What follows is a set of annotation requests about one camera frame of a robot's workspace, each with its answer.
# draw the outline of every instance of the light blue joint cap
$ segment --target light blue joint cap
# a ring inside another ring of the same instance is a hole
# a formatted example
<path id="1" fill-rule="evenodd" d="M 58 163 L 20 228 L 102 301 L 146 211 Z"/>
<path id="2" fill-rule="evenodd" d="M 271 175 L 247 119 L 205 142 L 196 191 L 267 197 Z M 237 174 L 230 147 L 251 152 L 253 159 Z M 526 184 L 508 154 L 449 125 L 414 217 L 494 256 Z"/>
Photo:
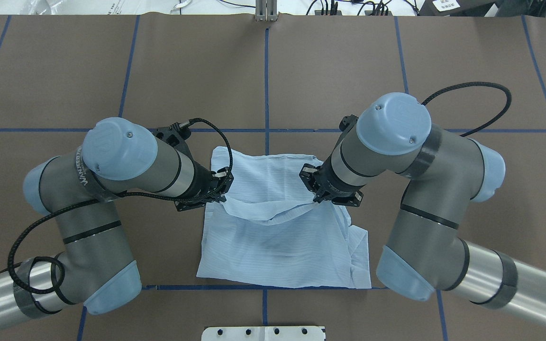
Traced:
<path id="1" fill-rule="evenodd" d="M 427 280 L 386 245 L 383 246 L 376 276 L 389 289 L 412 300 L 429 300 L 435 291 Z"/>
<path id="2" fill-rule="evenodd" d="M 364 111 L 356 129 L 359 140 L 372 151 L 403 155 L 425 142 L 431 132 L 431 115 L 416 98 L 392 92 Z"/>
<path id="3" fill-rule="evenodd" d="M 89 296 L 84 306 L 91 315 L 108 313 L 134 300 L 142 287 L 138 266 L 133 261 Z"/>
<path id="4" fill-rule="evenodd" d="M 22 183 L 22 192 L 24 192 L 24 199 L 31 205 L 31 207 L 39 214 L 48 215 L 50 211 L 46 209 L 44 203 L 41 201 L 41 195 L 39 194 L 39 182 L 41 181 L 41 174 L 50 161 L 57 157 L 53 157 L 39 166 L 31 169 L 31 171 L 24 177 Z"/>
<path id="5" fill-rule="evenodd" d="M 477 195 L 471 199 L 474 203 L 481 203 L 494 196 L 497 188 L 500 188 L 505 180 L 505 160 L 497 151 L 473 140 L 482 152 L 483 157 L 483 182 Z"/>
<path id="6" fill-rule="evenodd" d="M 87 132 L 82 155 L 92 172 L 105 179 L 123 181 L 149 169 L 157 157 L 157 142 L 145 127 L 109 117 Z"/>

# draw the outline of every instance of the black wire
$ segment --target black wire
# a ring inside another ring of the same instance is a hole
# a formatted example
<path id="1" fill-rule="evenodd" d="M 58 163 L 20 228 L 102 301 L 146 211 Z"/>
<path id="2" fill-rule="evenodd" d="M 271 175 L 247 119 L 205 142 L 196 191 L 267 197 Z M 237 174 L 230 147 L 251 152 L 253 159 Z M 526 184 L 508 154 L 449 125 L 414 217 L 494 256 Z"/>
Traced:
<path id="1" fill-rule="evenodd" d="M 427 97 L 427 99 L 425 99 L 423 101 L 423 103 L 421 103 L 421 104 L 426 106 L 432 99 L 435 99 L 435 97 L 441 95 L 442 93 L 446 93 L 446 92 L 452 91 L 452 90 L 462 89 L 464 87 L 471 87 L 471 86 L 493 87 L 495 89 L 502 90 L 505 93 L 505 96 L 507 97 L 507 102 L 505 103 L 505 107 L 496 116 L 492 117 L 492 119 L 490 119 L 488 122 L 484 123 L 483 125 L 475 128 L 475 129 L 469 130 L 468 132 L 466 132 L 464 134 L 461 134 L 461 136 L 463 136 L 463 137 L 469 136 L 470 134 L 474 134 L 476 132 L 479 132 L 479 130 L 482 130 L 485 127 L 488 127 L 492 123 L 496 122 L 499 118 L 502 117 L 502 115 L 505 114 L 505 112 L 507 112 L 507 110 L 509 110 L 509 106 L 511 106 L 511 91 L 509 91 L 509 89 L 507 89 L 507 87 L 502 86 L 502 85 L 497 84 L 497 83 L 491 83 L 491 82 L 466 82 L 466 83 L 461 83 L 461 84 L 456 84 L 456 85 L 453 85 L 453 86 L 445 87 L 440 91 L 436 91 L 435 93 L 433 93 L 433 95 Z"/>
<path id="2" fill-rule="evenodd" d="M 316 2 L 317 0 L 313 0 L 311 5 L 309 6 L 309 9 L 307 9 L 307 13 L 305 15 L 309 15 L 310 9 L 312 9 L 313 5 L 315 5 Z"/>
<path id="3" fill-rule="evenodd" d="M 376 4 L 373 1 L 366 1 L 359 8 L 359 11 L 357 12 L 357 15 L 360 15 L 360 13 L 362 13 L 362 9 L 364 9 L 364 6 L 366 6 L 367 4 L 372 4 L 372 12 L 374 11 Z"/>
<path id="4" fill-rule="evenodd" d="M 225 187 L 226 183 L 229 182 L 231 170 L 233 169 L 233 153 L 231 151 L 229 140 L 227 140 L 227 137 L 225 136 L 225 134 L 223 134 L 223 132 L 218 127 L 216 127 L 215 125 L 210 123 L 208 120 L 203 119 L 203 118 L 189 119 L 189 126 L 192 126 L 197 122 L 202 122 L 202 123 L 205 123 L 205 124 L 209 125 L 210 127 L 212 127 L 212 129 L 214 129 L 223 138 L 223 141 L 225 142 L 225 146 L 227 147 L 227 149 L 229 151 L 229 170 L 228 170 L 227 176 L 223 179 L 223 181 L 221 181 L 221 183 L 216 188 L 214 188 L 213 190 L 209 190 L 206 194 L 203 194 L 201 196 L 195 196 L 195 197 L 192 197 L 192 198 L 165 197 L 165 196 L 158 196 L 157 194 L 144 193 L 144 192 L 122 192 L 122 193 L 117 194 L 117 196 L 120 197 L 120 198 L 125 198 L 125 197 L 147 197 L 147 198 L 162 199 L 162 200 L 167 200 L 167 201 L 178 201 L 178 202 L 181 202 L 181 203 L 186 203 L 186 202 L 199 201 L 199 200 L 205 199 L 205 198 L 207 198 L 209 196 L 212 196 L 214 194 L 218 194 L 222 190 L 222 188 Z M 58 281 L 56 283 L 54 283 L 52 285 L 52 287 L 49 287 L 48 289 L 37 289 L 36 287 L 31 287 L 29 284 L 25 283 L 24 281 L 22 281 L 18 277 L 18 274 L 16 273 L 16 270 L 15 270 L 16 266 L 14 264 L 14 257 L 16 256 L 16 252 L 17 252 L 20 244 L 24 240 L 24 238 L 26 238 L 28 236 L 28 234 L 31 233 L 31 231 L 33 231 L 33 229 L 35 229 L 35 227 L 47 222 L 48 220 L 50 220 L 52 218 L 55 218 L 56 216 L 64 214 L 66 212 L 73 211 L 74 209 L 78 209 L 80 207 L 94 205 L 94 204 L 97 204 L 99 202 L 100 201 L 98 201 L 97 199 L 91 199 L 91 200 L 86 200 L 86 201 L 82 201 L 80 203 L 76 203 L 76 204 L 67 206 L 67 207 L 65 207 L 63 209 L 59 209 L 56 212 L 52 212 L 52 213 L 40 218 L 36 222 L 29 225 L 24 231 L 22 231 L 22 233 L 20 233 L 20 235 L 18 236 L 16 241 L 13 243 L 13 245 L 9 249 L 9 254 L 8 254 L 8 259 L 7 259 L 7 272 L 9 273 L 9 277 L 11 278 L 11 280 L 16 285 L 18 285 L 18 287 L 21 287 L 22 289 L 24 289 L 24 290 L 26 290 L 26 291 L 28 291 L 29 293 L 32 293 L 32 294 L 49 294 L 49 293 L 53 293 L 54 291 L 56 291 L 63 284 L 64 275 L 65 275 L 64 265 L 58 259 L 55 259 L 54 257 L 35 257 L 35 260 L 45 261 L 47 263 L 55 264 L 56 266 L 58 266 L 58 269 L 60 270 L 60 278 L 58 279 Z"/>
<path id="5" fill-rule="evenodd" d="M 234 6 L 237 6 L 237 7 L 250 7 L 251 9 L 256 8 L 256 6 L 234 4 L 233 2 L 229 2 L 229 1 L 225 1 L 225 0 L 218 0 L 218 1 L 224 2 L 225 4 L 234 5 Z"/>

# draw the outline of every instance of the white mounting plate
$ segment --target white mounting plate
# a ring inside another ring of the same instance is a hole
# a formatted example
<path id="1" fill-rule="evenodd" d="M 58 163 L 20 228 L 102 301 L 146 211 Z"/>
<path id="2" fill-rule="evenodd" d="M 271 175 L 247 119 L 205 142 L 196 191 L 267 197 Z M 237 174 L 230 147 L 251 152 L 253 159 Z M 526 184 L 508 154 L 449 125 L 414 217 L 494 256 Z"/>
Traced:
<path id="1" fill-rule="evenodd" d="M 201 334 L 201 341 L 325 341 L 325 330 L 323 326 L 209 327 Z"/>

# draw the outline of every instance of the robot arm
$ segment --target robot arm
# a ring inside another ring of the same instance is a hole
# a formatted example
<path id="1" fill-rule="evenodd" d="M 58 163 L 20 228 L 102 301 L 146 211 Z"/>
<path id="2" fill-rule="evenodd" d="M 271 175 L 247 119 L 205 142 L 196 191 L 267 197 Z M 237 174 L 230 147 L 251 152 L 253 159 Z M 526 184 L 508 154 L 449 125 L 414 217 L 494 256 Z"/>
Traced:
<path id="1" fill-rule="evenodd" d="M 405 93 L 384 95 L 341 129 L 324 164 L 305 164 L 300 176 L 314 201 L 348 206 L 359 206 L 360 188 L 385 170 L 410 179 L 377 268 L 387 287 L 414 300 L 446 290 L 546 325 L 546 272 L 456 236 L 470 201 L 501 186 L 498 153 L 432 125 Z"/>
<path id="2" fill-rule="evenodd" d="M 106 313 L 140 293 L 136 261 L 112 201 L 129 196 L 130 188 L 173 197 L 178 211 L 224 201 L 230 169 L 213 173 L 193 160 L 184 140 L 194 122 L 151 134 L 125 119 L 107 118 L 87 133 L 77 151 L 29 172 L 25 197 L 43 215 L 89 200 L 96 203 L 56 216 L 65 252 L 55 259 L 64 268 L 64 280 L 44 257 L 28 259 L 15 271 L 32 287 L 28 290 L 8 272 L 0 273 L 0 330 L 80 302 L 91 314 Z M 61 285 L 50 292 L 57 283 Z"/>

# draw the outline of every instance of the light blue cloth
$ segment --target light blue cloth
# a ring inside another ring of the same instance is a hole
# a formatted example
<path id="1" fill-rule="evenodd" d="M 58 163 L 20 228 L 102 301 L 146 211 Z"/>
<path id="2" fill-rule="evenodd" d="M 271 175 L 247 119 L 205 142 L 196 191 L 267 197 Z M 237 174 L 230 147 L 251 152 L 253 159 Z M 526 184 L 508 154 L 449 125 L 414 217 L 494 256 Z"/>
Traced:
<path id="1" fill-rule="evenodd" d="M 302 183 L 312 155 L 251 157 L 233 151 L 225 203 L 208 203 L 198 277 L 275 287 L 371 288 L 368 231 L 343 206 L 314 203 Z M 212 169 L 229 164 L 217 147 Z"/>

